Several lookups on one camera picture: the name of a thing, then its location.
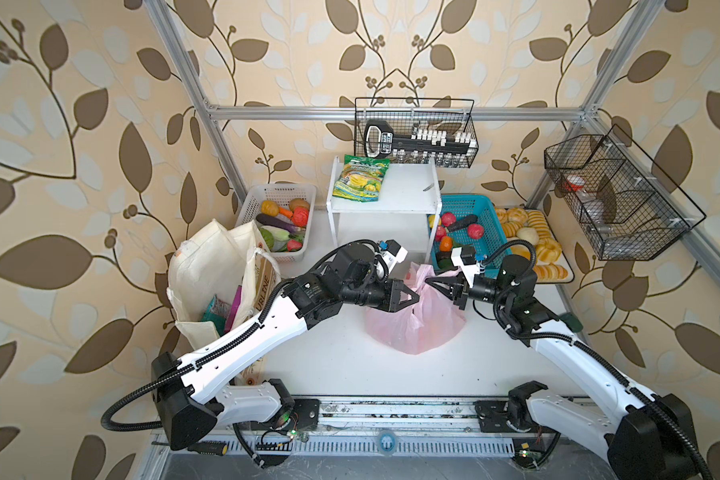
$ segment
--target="wallpaper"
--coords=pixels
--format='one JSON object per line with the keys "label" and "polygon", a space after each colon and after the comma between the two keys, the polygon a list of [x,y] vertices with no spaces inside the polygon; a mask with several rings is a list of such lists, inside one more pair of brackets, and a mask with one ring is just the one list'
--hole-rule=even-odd
{"label": "wallpaper", "polygon": [[[720,245],[720,0],[668,1],[616,81],[601,114],[630,131],[707,212]],[[544,202],[576,264],[566,285],[590,343],[693,414],[720,480],[720,289],[678,243],[650,262],[602,262],[566,203]]]}
{"label": "wallpaper", "polygon": [[[334,157],[354,154],[349,122],[220,122],[246,184],[314,184],[324,204]],[[471,168],[438,168],[444,194],[486,195],[496,205],[526,201],[544,175],[544,149],[563,137],[560,122],[475,122],[478,155]]]}
{"label": "wallpaper", "polygon": [[578,106],[635,4],[168,0],[206,95],[227,106],[449,95],[486,107]]}
{"label": "wallpaper", "polygon": [[174,71],[133,2],[0,1],[0,478],[140,461],[100,416],[180,341],[176,245],[237,206]]}

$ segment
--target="black metal mesh basket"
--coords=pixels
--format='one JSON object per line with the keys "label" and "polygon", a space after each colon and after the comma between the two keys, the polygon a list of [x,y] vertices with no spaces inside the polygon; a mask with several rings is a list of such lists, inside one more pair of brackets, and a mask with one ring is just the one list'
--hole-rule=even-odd
{"label": "black metal mesh basket", "polygon": [[473,106],[455,98],[356,98],[355,155],[470,168],[479,149]]}
{"label": "black metal mesh basket", "polygon": [[[544,167],[597,258],[652,260],[706,215],[642,147],[621,129],[614,134],[614,128],[548,147]],[[632,146],[650,172],[627,157]]]}

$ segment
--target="white plastic basket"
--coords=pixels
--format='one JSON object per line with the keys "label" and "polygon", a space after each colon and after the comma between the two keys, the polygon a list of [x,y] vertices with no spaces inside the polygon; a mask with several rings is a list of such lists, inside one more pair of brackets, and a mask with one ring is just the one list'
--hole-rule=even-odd
{"label": "white plastic basket", "polygon": [[266,184],[254,185],[248,190],[248,197],[242,203],[240,216],[235,226],[247,224],[261,213],[264,200],[271,200],[279,206],[288,207],[288,202],[294,198],[303,198],[309,202],[309,222],[304,233],[304,244],[297,252],[272,252],[272,257],[278,262],[297,262],[302,259],[309,242],[309,231],[312,230],[312,213],[315,210],[315,197],[317,188],[311,184]]}

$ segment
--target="blue plastic basket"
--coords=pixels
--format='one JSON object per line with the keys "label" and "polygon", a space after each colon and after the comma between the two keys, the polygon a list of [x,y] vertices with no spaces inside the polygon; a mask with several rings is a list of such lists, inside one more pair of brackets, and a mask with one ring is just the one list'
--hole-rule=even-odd
{"label": "blue plastic basket", "polygon": [[[487,257],[496,251],[497,248],[507,243],[507,237],[501,228],[494,205],[488,197],[474,194],[460,195],[443,195],[442,213],[451,212],[457,219],[464,216],[475,214],[478,216],[478,223],[485,229],[485,233],[480,240],[471,239],[467,235],[467,229],[455,231],[448,234],[455,242],[463,245],[472,245],[478,252],[478,261]],[[438,268],[438,262],[434,255],[440,251],[440,243],[435,242],[432,245],[432,265]],[[501,261],[505,255],[509,255],[509,249],[504,251],[504,255],[499,255],[491,264],[485,267],[485,275],[490,278],[496,278],[499,273]]]}

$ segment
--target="wire basket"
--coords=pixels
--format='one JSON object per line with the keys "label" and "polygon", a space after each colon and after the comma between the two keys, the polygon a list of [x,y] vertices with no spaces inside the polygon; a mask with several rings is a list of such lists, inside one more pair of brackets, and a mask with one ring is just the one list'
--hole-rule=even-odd
{"label": "wire basket", "polygon": [[312,213],[315,209],[315,197],[317,187],[311,184],[264,184],[254,185],[248,190],[246,201],[242,203],[240,215],[237,217],[235,226],[247,224],[261,213],[264,200],[271,200],[279,206],[288,206],[288,202],[294,198],[303,198],[309,202],[309,220],[307,229],[304,232],[304,244],[296,252],[272,252],[272,258],[278,262],[296,262],[301,260],[307,250],[309,232],[312,231]]}
{"label": "wire basket", "polygon": [[[649,173],[627,157],[631,146]],[[548,147],[544,167],[600,260],[652,260],[706,218],[618,125],[607,135],[579,135]],[[678,202],[688,211],[681,212]]]}
{"label": "wire basket", "polygon": [[[471,214],[478,216],[478,223],[484,229],[482,238],[478,240],[471,239],[469,235],[467,235],[466,228],[456,230],[455,232],[448,234],[454,239],[454,242],[459,242],[462,245],[474,246],[478,261],[491,255],[497,248],[507,243],[507,237],[504,235],[504,230],[501,228],[498,216],[496,216],[496,209],[488,197],[476,194],[456,194],[443,195],[442,198],[443,213],[451,212],[456,216],[456,218],[462,218]],[[436,253],[439,251],[440,243],[432,245],[432,265],[435,269],[440,268],[438,266],[438,260],[435,257]],[[497,256],[493,262],[486,265],[485,275],[490,278],[496,278],[499,274],[502,260],[504,260],[506,255],[510,254],[511,252],[507,248],[503,255]]]}
{"label": "wire basket", "polygon": [[479,149],[473,106],[451,98],[356,98],[355,155],[470,168]]}

